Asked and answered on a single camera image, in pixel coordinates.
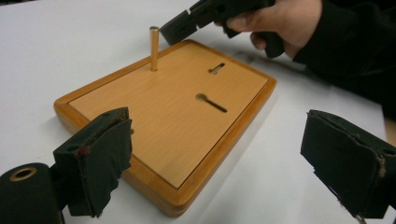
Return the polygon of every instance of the wooden dowel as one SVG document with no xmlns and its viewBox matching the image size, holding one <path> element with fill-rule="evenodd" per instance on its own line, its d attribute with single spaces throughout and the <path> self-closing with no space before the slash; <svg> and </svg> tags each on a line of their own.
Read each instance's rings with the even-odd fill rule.
<svg viewBox="0 0 396 224">
<path fill-rule="evenodd" d="M 157 26 L 151 26 L 149 29 L 151 38 L 151 71 L 155 72 L 158 70 L 158 42 L 160 29 Z"/>
</svg>

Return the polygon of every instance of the wooden board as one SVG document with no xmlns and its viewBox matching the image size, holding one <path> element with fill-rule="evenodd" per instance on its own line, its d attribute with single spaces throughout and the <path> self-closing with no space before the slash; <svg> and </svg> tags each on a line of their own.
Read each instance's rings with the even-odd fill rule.
<svg viewBox="0 0 396 224">
<path fill-rule="evenodd" d="M 388 143 L 396 147 L 396 120 L 385 117 L 385 132 Z"/>
<path fill-rule="evenodd" d="M 166 215 L 177 217 L 275 85 L 245 64 L 184 41 L 159 53 L 157 71 L 147 57 L 61 97 L 54 107 L 74 133 L 99 114 L 128 106 L 134 152 L 123 177 Z"/>
</svg>

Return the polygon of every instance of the hand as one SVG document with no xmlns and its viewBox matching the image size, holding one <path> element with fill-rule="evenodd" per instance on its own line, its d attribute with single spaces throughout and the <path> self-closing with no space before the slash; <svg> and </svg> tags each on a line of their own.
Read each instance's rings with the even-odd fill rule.
<svg viewBox="0 0 396 224">
<path fill-rule="evenodd" d="M 283 39 L 286 54 L 294 58 L 315 32 L 321 10 L 321 0 L 276 0 L 271 7 L 228 19 L 227 26 L 236 32 L 253 32 L 250 39 L 257 49 L 266 47 L 257 32 L 276 32 Z"/>
</svg>

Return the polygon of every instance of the finger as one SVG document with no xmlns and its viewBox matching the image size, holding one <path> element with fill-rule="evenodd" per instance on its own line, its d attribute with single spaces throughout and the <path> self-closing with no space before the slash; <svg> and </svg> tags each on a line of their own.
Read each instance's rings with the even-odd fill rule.
<svg viewBox="0 0 396 224">
<path fill-rule="evenodd" d="M 296 56 L 298 51 L 300 51 L 300 49 L 301 49 L 301 48 L 298 48 L 298 47 L 291 45 L 287 42 L 284 42 L 284 46 L 285 46 L 285 53 L 292 59 Z"/>
<path fill-rule="evenodd" d="M 279 13 L 276 6 L 242 13 L 227 20 L 227 26 L 236 32 L 276 31 Z"/>
<path fill-rule="evenodd" d="M 267 43 L 265 42 L 265 40 L 259 37 L 256 33 L 251 33 L 250 40 L 256 49 L 263 50 L 265 49 L 265 47 L 267 47 Z"/>
</svg>

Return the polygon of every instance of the white surface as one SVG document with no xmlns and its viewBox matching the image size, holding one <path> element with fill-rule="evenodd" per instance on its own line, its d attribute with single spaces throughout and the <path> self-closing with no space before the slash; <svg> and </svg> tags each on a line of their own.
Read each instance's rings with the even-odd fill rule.
<svg viewBox="0 0 396 224">
<path fill-rule="evenodd" d="M 52 151 L 71 136 L 53 102 L 149 56 L 149 27 L 194 3 L 42 0 L 0 7 L 0 173 L 34 161 L 52 165 Z M 285 56 L 267 60 L 247 34 L 230 40 L 210 24 L 191 39 L 275 77 L 265 107 L 182 217 L 166 217 L 121 180 L 99 219 L 70 217 L 65 209 L 66 223 L 357 223 L 300 155 L 306 112 L 334 113 L 384 139 L 381 107 L 307 77 Z M 367 221 L 395 217 L 390 208 L 385 219 Z"/>
</svg>

